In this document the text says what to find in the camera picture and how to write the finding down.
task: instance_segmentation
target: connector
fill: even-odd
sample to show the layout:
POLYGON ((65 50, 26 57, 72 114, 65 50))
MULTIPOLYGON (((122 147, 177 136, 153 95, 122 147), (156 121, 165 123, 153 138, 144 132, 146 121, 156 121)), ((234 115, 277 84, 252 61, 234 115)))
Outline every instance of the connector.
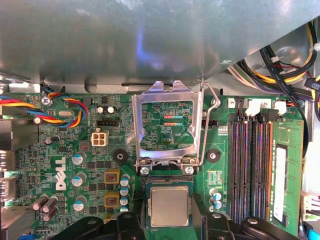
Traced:
POLYGON ((109 143, 109 132, 100 132, 100 128, 96 129, 96 132, 91 134, 91 144, 94 147, 105 147, 109 143))
POLYGON ((300 193, 300 201, 302 207, 302 220, 303 221, 317 221, 320 220, 320 216, 316 214, 312 214, 310 212, 319 210, 319 199, 317 196, 307 193, 305 191, 301 191, 300 193))

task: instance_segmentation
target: ram slot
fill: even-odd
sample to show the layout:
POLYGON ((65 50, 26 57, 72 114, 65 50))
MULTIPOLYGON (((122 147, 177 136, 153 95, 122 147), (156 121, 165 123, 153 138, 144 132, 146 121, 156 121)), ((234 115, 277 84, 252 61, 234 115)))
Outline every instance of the ram slot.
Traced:
POLYGON ((250 215, 262 219, 267 218, 270 129, 267 122, 253 124, 250 215))
POLYGON ((241 156, 241 124, 231 123, 229 126, 229 167, 228 167, 228 214, 233 221, 239 219, 239 181, 241 156))
POLYGON ((241 124, 239 223, 250 215, 251 144, 252 122, 246 121, 241 124))
POLYGON ((232 123, 229 131, 228 214, 241 223, 250 213, 252 123, 232 123))

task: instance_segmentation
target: motherboard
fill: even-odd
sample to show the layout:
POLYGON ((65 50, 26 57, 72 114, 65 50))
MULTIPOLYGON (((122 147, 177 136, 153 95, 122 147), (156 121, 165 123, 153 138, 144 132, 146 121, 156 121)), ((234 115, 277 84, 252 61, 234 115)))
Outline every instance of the motherboard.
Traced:
MULTIPOLYGON (((12 95, 62 119, 79 111, 61 99, 44 104, 44 93, 12 95)), ((286 98, 221 95, 207 116, 210 94, 197 107, 192 98, 168 95, 141 101, 139 108, 133 94, 68 96, 86 106, 85 120, 74 128, 28 123, 36 126, 37 140, 25 136, 26 144, 11 152, 14 166, 2 168, 2 185, 14 188, 12 196, 1 195, 2 205, 32 206, 28 239, 49 239, 86 216, 107 223, 143 198, 140 224, 147 239, 195 240, 193 194, 208 212, 227 214, 235 223, 255 216, 297 233, 303 120, 286 98), (153 151, 174 151, 174 157, 153 151)), ((2 119, 33 121, 19 112, 2 119)))

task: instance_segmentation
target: black capacitor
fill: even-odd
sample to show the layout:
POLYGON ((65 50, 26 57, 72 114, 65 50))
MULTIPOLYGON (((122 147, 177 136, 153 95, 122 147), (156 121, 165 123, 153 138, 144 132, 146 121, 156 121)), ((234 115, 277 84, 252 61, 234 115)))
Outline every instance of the black capacitor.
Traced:
POLYGON ((58 136, 48 136, 44 139, 45 145, 52 145, 59 143, 60 138, 58 136))
POLYGON ((41 195, 33 204, 32 209, 35 211, 40 210, 43 205, 48 201, 49 197, 47 195, 41 195))
POLYGON ((50 213, 50 211, 57 205, 58 198, 56 196, 52 196, 49 200, 43 205, 41 208, 42 212, 45 214, 50 213))
POLYGON ((44 222, 49 222, 57 214, 57 212, 58 208, 55 206, 49 213, 42 215, 42 220, 44 222))

